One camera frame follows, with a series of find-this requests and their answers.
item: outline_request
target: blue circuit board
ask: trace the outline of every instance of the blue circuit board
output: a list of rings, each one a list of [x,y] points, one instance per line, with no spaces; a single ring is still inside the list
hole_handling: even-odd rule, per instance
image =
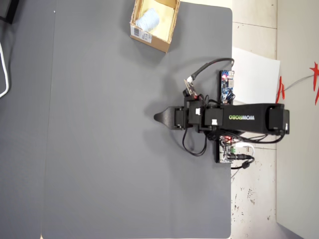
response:
[[[233,92],[234,88],[234,71],[221,72],[221,102],[225,102],[228,94]]]

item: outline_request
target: cardboard box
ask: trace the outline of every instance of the cardboard box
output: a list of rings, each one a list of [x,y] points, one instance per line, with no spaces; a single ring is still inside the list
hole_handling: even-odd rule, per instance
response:
[[[178,14],[180,0],[135,0],[131,17],[131,38],[152,46],[160,51],[168,52]],[[137,19],[146,10],[154,7],[160,16],[159,25],[150,32],[136,26]]]

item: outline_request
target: white floor tile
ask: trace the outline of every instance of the white floor tile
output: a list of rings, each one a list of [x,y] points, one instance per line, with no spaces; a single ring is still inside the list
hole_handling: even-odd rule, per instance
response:
[[[255,158],[231,179],[230,238],[299,238],[276,223],[276,151],[256,149]]]
[[[277,30],[233,23],[233,46],[260,56],[276,59]]]
[[[233,22],[277,28],[277,0],[233,0]]]

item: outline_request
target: white sheet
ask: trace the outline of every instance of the white sheet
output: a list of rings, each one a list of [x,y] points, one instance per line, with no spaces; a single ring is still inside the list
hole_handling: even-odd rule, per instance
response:
[[[230,9],[232,9],[232,5],[233,5],[232,0],[181,0],[181,1],[196,3],[196,4],[203,4],[203,5],[210,5],[210,6],[228,7]]]
[[[246,104],[276,101],[280,61],[233,47],[234,94]]]

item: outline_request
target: circuit board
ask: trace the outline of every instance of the circuit board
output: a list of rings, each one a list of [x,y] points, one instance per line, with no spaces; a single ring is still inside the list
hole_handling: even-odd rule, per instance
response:
[[[227,96],[230,92],[233,92],[234,88],[234,71],[221,71],[220,81],[221,81],[221,102],[227,103]]]
[[[186,84],[186,88],[188,90],[189,95],[193,96],[194,98],[197,98],[198,95],[196,93],[193,83],[189,83],[187,80],[184,80],[184,82]]]
[[[220,101],[223,104],[232,104],[232,100],[227,100],[229,93],[233,92],[234,88],[234,71],[221,71],[220,72]],[[217,156],[219,163],[232,163],[233,160],[227,159],[227,155],[232,153],[233,146],[221,146],[223,143],[231,143],[233,138],[229,136],[221,136],[219,138],[219,155]]]

